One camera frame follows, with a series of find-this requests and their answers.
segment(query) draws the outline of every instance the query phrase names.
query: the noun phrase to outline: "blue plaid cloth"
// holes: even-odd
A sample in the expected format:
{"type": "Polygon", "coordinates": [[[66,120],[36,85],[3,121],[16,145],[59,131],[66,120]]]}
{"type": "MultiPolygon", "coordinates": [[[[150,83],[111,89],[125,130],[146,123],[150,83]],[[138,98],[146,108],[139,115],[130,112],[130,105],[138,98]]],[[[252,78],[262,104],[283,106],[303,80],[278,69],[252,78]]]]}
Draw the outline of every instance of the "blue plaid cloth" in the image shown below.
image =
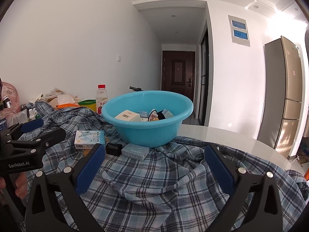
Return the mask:
{"type": "MultiPolygon", "coordinates": [[[[58,127],[67,134],[63,142],[47,150],[42,168],[46,174],[74,166],[83,156],[82,151],[74,147],[77,130],[104,130],[111,142],[125,145],[113,126],[88,108],[54,111],[43,102],[37,102],[35,107],[44,119],[44,126],[22,139],[33,139],[58,127]]],[[[89,190],[81,198],[105,231],[203,232],[229,198],[204,160],[204,147],[208,144],[193,138],[176,137],[164,146],[151,149],[144,161],[106,155],[89,190]]],[[[254,174],[268,171],[274,174],[283,209],[283,231],[288,231],[304,210],[308,198],[308,186],[303,176],[293,170],[284,171],[248,153],[216,145],[236,166],[245,167],[254,174]]],[[[36,172],[27,174],[28,189],[36,172]]],[[[251,199],[252,194],[249,194],[233,229],[241,225],[251,199]]],[[[58,201],[68,224],[76,229],[61,194],[58,201]]]]}

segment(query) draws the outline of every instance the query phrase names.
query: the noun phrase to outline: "light blue box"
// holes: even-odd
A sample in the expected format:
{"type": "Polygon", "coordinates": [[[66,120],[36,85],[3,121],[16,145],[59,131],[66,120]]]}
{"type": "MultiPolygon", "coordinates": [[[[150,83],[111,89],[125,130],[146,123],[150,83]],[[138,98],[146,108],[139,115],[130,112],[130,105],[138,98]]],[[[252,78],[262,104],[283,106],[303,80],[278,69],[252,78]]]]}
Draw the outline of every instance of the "light blue box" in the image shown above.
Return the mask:
{"type": "Polygon", "coordinates": [[[148,147],[143,147],[140,145],[135,145],[132,143],[127,144],[122,150],[121,154],[123,156],[143,161],[147,154],[149,153],[148,147]]]}

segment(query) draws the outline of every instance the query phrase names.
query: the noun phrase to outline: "refrigerator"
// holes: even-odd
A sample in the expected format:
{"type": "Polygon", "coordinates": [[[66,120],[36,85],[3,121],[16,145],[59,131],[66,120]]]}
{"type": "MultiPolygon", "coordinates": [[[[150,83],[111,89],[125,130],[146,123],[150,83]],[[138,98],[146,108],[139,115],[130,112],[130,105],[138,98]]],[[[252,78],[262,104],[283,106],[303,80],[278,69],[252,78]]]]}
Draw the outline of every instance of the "refrigerator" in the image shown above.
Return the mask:
{"type": "Polygon", "coordinates": [[[265,44],[265,68],[264,113],[257,140],[287,157],[302,105],[299,49],[284,36],[265,44]]]}

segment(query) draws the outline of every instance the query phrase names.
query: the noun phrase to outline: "white table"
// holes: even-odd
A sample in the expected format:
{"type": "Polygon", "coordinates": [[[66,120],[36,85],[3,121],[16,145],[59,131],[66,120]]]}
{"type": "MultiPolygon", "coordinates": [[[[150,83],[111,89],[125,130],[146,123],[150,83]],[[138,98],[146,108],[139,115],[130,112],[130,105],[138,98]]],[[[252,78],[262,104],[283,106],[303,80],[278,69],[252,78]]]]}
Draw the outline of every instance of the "white table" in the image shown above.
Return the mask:
{"type": "Polygon", "coordinates": [[[271,147],[242,134],[213,127],[181,125],[178,135],[226,145],[268,160],[284,170],[293,169],[302,173],[302,175],[305,174],[305,170],[297,161],[288,161],[271,147]]]}

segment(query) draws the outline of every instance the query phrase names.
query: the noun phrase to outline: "bottle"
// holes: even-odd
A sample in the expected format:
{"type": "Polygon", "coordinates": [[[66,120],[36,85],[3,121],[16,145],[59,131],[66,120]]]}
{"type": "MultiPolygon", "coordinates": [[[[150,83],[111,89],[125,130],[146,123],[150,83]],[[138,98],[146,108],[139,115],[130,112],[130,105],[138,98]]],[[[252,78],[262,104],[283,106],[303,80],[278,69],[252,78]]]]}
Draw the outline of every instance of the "bottle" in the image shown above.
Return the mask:
{"type": "Polygon", "coordinates": [[[35,115],[34,115],[34,113],[33,113],[33,110],[30,109],[30,110],[29,110],[29,120],[32,121],[32,120],[35,120],[35,119],[36,119],[36,117],[35,117],[35,115]]]}
{"type": "Polygon", "coordinates": [[[33,108],[33,114],[36,117],[36,119],[41,118],[41,116],[38,114],[36,108],[33,108]]]}
{"type": "Polygon", "coordinates": [[[96,99],[97,113],[101,114],[102,107],[104,104],[107,103],[107,100],[108,100],[105,85],[98,85],[97,95],[95,99],[96,99]]]}
{"type": "Polygon", "coordinates": [[[4,111],[4,105],[0,104],[0,132],[7,129],[7,115],[4,111]]]}
{"type": "Polygon", "coordinates": [[[4,108],[11,108],[11,107],[12,107],[12,102],[11,102],[11,100],[9,99],[9,96],[8,96],[8,95],[4,96],[4,98],[3,98],[3,104],[4,104],[4,108]]]}

